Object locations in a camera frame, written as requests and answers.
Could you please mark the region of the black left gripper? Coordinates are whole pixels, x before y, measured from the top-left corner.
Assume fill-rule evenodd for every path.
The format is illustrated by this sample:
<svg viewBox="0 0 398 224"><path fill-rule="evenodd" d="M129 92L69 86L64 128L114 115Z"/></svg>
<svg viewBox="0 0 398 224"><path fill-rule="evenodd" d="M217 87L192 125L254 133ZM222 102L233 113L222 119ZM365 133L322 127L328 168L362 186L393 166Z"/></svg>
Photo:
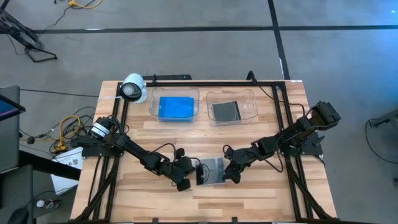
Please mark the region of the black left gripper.
<svg viewBox="0 0 398 224"><path fill-rule="evenodd" d="M162 167L162 174L169 178L176 186L179 192L187 190L191 187L190 179L188 176L195 171L192 165L192 160L185 155L185 150L179 148L175 152L175 159L170 161L165 161ZM200 164L196 168L196 181L197 184L204 184L205 178L204 165Z"/></svg>

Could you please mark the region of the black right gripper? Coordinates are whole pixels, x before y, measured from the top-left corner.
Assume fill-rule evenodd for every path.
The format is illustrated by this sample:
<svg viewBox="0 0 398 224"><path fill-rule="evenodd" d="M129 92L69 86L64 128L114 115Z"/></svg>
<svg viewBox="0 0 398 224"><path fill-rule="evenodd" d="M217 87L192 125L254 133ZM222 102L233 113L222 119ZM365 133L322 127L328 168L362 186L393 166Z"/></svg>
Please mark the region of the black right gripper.
<svg viewBox="0 0 398 224"><path fill-rule="evenodd" d="M224 170L222 179L232 180L235 184L240 183L244 169L250 167L258 159L252 147L234 150L231 146L224 145L223 153L224 158L229 160L229 164Z"/></svg>

